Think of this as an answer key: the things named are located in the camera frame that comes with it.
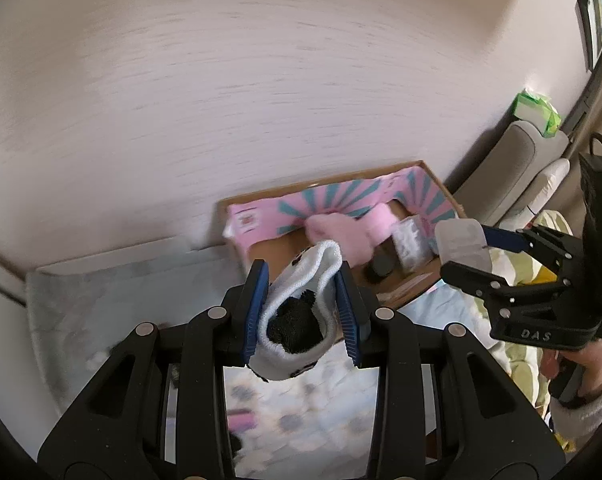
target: pink fuzzy item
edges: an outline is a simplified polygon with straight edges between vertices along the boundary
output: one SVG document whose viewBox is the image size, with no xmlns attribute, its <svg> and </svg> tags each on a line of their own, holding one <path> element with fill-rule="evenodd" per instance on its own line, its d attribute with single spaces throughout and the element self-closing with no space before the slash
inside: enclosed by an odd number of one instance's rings
<svg viewBox="0 0 602 480">
<path fill-rule="evenodd" d="M 342 213 L 312 215 L 305 220 L 305 234 L 313 244 L 334 240 L 341 256 L 350 267 L 366 264 L 372 259 L 374 246 L 360 221 Z"/>
<path fill-rule="evenodd" d="M 357 223 L 365 228 L 373 247 L 377 247 L 392 236 L 399 219 L 392 213 L 388 204 L 380 203 L 359 218 Z"/>
</svg>

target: white sock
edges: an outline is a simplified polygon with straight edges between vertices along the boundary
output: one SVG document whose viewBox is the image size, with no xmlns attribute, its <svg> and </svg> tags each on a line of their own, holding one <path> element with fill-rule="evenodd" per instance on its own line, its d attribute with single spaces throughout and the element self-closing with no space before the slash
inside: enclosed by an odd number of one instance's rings
<svg viewBox="0 0 602 480">
<path fill-rule="evenodd" d="M 324 240 L 303 252 L 287 266 L 270 285 L 268 297 L 259 316 L 257 346 L 249 367 L 260 377 L 282 381 L 309 370 L 334 344 L 338 315 L 334 291 L 334 275 L 341 268 L 341 251 L 334 240 Z M 322 341 L 305 352 L 291 354 L 283 345 L 268 338 L 268 322 L 276 316 L 287 298 L 299 298 L 305 290 L 315 293 L 315 315 Z"/>
</svg>

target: human hand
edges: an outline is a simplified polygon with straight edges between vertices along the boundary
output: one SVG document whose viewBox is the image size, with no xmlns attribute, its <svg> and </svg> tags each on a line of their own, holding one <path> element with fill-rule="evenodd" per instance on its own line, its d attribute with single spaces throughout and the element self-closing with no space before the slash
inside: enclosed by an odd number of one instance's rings
<svg viewBox="0 0 602 480">
<path fill-rule="evenodd" d="M 559 373 L 559 355 L 585 368 L 577 395 L 587 400 L 594 400 L 602 394 L 602 339 L 589 342 L 578 352 L 543 350 L 539 371 L 550 380 Z"/>
</svg>

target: beige curtain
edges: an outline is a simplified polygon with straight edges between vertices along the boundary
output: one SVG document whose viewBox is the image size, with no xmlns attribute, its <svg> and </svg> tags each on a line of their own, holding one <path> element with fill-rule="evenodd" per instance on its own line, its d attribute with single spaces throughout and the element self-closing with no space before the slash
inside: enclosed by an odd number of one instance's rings
<svg viewBox="0 0 602 480">
<path fill-rule="evenodd" d="M 575 129 L 571 136 L 572 144 L 564 154 L 570 160 L 570 173 L 546 205 L 546 209 L 555 209 L 561 212 L 577 236 L 581 235 L 585 217 L 578 153 L 588 150 L 588 138 L 591 132 L 599 132 L 602 135 L 602 81 L 595 92 L 590 111 Z M 602 155 L 602 150 L 596 149 L 596 152 Z"/>
</svg>

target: painting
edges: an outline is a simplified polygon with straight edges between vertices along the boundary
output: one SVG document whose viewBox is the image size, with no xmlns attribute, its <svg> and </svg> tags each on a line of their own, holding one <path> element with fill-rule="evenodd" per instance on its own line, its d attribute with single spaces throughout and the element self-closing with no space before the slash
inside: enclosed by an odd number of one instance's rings
<svg viewBox="0 0 602 480">
<path fill-rule="evenodd" d="M 578 0 L 584 28 L 588 68 L 593 70 L 602 52 L 602 0 Z"/>
</svg>

